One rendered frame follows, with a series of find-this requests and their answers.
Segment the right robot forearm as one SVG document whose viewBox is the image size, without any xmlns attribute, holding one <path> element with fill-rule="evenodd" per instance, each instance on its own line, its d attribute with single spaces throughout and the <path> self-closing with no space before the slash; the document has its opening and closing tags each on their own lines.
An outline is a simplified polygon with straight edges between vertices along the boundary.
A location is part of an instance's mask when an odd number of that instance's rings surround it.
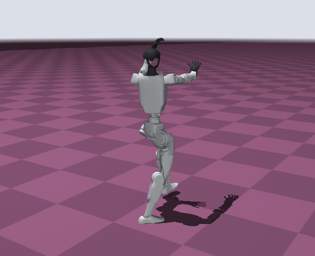
<svg viewBox="0 0 315 256">
<path fill-rule="evenodd" d="M 196 71 L 191 71 L 189 74 L 184 74 L 184 77 L 188 82 L 191 82 L 192 80 L 196 79 Z"/>
</svg>

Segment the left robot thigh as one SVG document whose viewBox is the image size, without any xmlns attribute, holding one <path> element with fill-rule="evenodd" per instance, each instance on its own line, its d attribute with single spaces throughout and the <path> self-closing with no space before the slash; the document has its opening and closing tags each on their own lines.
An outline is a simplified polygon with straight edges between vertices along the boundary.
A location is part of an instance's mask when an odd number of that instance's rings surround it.
<svg viewBox="0 0 315 256">
<path fill-rule="evenodd" d="M 158 151 L 157 151 L 157 155 L 156 155 L 156 156 L 157 156 L 157 159 L 160 160 L 160 149 L 161 149 L 162 145 L 158 144 L 156 138 L 151 138 L 151 137 L 147 136 L 147 135 L 145 134 L 145 132 L 144 132 L 144 129 L 145 129 L 145 128 L 144 128 L 144 124 L 143 124 L 143 125 L 141 126 L 140 130 L 139 130 L 139 133 L 140 133 L 141 135 L 143 135 L 144 137 L 147 137 L 147 138 L 150 140 L 150 142 L 158 148 Z"/>
</svg>

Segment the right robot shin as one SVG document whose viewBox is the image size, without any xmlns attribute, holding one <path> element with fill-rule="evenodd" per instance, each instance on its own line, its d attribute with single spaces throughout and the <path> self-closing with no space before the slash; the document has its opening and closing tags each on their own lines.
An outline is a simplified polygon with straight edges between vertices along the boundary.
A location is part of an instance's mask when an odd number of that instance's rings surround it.
<svg viewBox="0 0 315 256">
<path fill-rule="evenodd" d="M 144 214 L 145 218 L 149 219 L 151 217 L 151 214 L 163 192 L 164 186 L 166 184 L 166 180 L 164 181 L 164 176 L 162 174 L 156 174 L 154 176 L 153 183 L 150 184 L 148 195 L 147 195 L 148 202 L 147 202 L 147 207 Z"/>
</svg>

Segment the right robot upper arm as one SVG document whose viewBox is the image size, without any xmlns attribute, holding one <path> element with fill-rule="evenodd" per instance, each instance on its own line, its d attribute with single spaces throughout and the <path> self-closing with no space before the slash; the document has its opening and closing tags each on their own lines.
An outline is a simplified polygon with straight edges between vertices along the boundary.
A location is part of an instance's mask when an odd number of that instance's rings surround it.
<svg viewBox="0 0 315 256">
<path fill-rule="evenodd" d="M 168 74 L 163 77 L 164 83 L 166 85 L 175 85 L 175 84 L 186 84 L 188 81 L 185 79 L 184 74 L 176 75 L 176 74 Z"/>
</svg>

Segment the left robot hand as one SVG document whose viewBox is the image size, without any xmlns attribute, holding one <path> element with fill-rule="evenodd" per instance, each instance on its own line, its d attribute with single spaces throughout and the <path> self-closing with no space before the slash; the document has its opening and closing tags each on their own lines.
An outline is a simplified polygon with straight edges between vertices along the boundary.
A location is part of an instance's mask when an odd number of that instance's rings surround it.
<svg viewBox="0 0 315 256">
<path fill-rule="evenodd" d="M 152 49 L 156 49 L 156 47 L 157 47 L 157 45 L 158 45 L 158 43 L 160 42 L 160 41 L 164 41 L 164 39 L 163 38 L 158 38 L 158 39 L 156 39 L 156 41 L 153 43 L 153 45 L 152 45 Z"/>
</svg>

